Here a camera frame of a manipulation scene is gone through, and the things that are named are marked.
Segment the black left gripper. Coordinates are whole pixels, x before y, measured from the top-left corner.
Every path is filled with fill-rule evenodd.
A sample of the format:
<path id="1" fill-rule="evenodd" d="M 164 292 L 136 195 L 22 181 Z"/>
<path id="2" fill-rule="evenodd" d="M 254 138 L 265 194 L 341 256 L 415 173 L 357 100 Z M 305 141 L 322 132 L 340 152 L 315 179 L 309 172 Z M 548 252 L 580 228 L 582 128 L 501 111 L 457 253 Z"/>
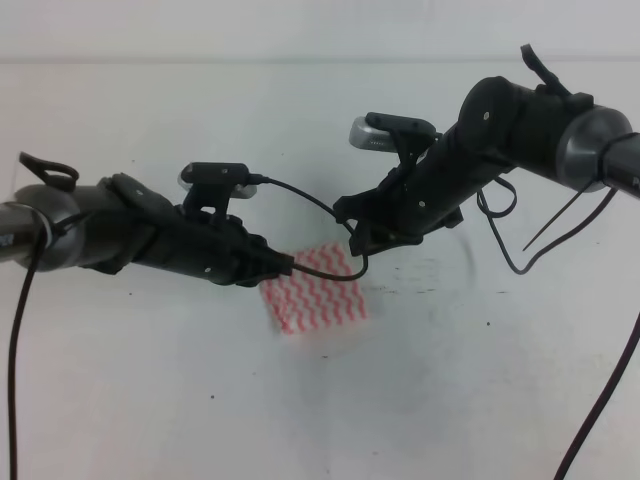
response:
<path id="1" fill-rule="evenodd" d="M 175 207 L 159 214 L 162 270 L 220 286 L 255 287 L 265 279 L 265 264 L 270 273 L 291 275 L 295 258 L 265 246 L 265 239 L 249 233 L 235 216 L 187 217 Z"/>

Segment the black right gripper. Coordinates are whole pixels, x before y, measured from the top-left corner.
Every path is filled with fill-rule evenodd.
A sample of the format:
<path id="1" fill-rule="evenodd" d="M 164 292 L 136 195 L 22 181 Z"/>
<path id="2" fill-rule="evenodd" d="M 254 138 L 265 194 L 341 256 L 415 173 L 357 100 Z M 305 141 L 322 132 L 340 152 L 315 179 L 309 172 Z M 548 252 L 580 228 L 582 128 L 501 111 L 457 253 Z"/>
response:
<path id="1" fill-rule="evenodd" d="M 372 192 L 342 196 L 333 210 L 339 222 L 369 223 L 354 229 L 349 249 L 353 256 L 372 256 L 460 223 L 460 205 L 479 189 L 480 156 L 456 144 L 434 144 L 409 172 Z"/>

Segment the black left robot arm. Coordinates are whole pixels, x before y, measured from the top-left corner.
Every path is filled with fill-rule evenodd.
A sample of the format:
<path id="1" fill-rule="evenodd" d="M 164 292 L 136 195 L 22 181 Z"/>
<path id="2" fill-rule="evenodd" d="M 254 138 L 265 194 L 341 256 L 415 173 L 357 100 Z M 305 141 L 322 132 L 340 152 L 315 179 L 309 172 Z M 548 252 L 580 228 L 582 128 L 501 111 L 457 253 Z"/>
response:
<path id="1" fill-rule="evenodd" d="M 129 264 L 254 287 L 289 275 L 291 256 L 271 249 L 227 212 L 231 199 L 254 195 L 257 176 L 240 163 L 193 162 L 179 174 L 186 189 L 172 204 L 133 177 L 114 174 L 78 185 L 67 165 L 27 153 L 20 164 L 39 182 L 1 205 L 1 258 L 28 266 L 43 244 L 37 270 L 80 267 L 115 275 Z"/>

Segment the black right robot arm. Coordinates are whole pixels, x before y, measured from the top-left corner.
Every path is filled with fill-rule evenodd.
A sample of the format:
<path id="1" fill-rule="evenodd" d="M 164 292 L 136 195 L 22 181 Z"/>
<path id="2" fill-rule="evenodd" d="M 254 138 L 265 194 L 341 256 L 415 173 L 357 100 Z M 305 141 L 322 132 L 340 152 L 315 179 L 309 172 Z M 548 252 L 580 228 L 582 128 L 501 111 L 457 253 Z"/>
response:
<path id="1" fill-rule="evenodd" d="M 587 94 L 554 95 L 500 76 L 472 88 L 443 134 L 425 120 L 370 112 L 354 121 L 349 141 L 399 157 L 377 187 L 334 205 L 339 219 L 356 223 L 355 256 L 457 226 L 461 205 L 515 168 L 575 191 L 639 194 L 639 134 L 621 112 Z"/>

